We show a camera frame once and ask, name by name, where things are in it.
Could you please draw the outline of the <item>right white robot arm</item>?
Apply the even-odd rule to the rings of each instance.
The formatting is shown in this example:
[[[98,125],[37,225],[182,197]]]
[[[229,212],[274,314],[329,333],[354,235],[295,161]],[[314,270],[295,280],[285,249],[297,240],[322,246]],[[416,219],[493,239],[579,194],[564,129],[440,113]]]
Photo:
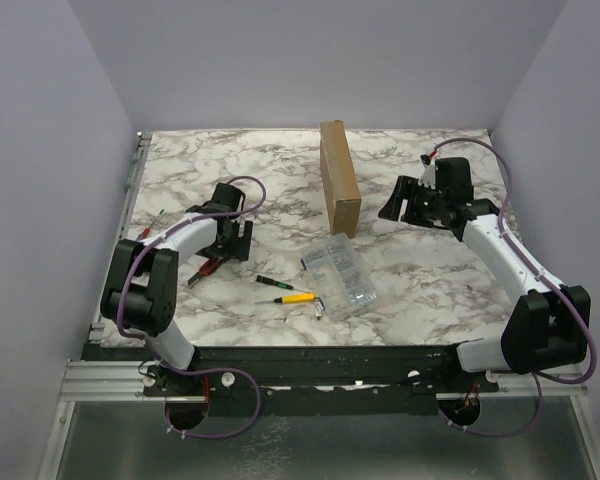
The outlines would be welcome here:
[[[460,343],[439,367],[441,383],[461,391],[476,372],[540,373],[587,356],[591,298],[548,273],[512,234],[499,208],[474,196],[462,157],[431,161],[422,176],[401,175],[379,218],[443,229],[472,250],[513,304],[501,334]]]

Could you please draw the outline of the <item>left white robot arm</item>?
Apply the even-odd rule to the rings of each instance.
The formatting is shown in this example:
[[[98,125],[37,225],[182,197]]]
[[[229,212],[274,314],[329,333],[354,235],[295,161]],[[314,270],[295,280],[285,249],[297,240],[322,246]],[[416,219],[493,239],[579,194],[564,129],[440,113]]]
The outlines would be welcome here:
[[[186,395],[200,385],[201,371],[192,361],[196,346],[174,320],[180,266],[192,256],[249,259],[251,221],[241,217],[246,194],[231,179],[215,186],[211,199],[186,210],[173,226],[144,240],[123,239],[113,251],[100,300],[100,315],[125,338],[138,339],[155,357],[170,365],[166,382]]]

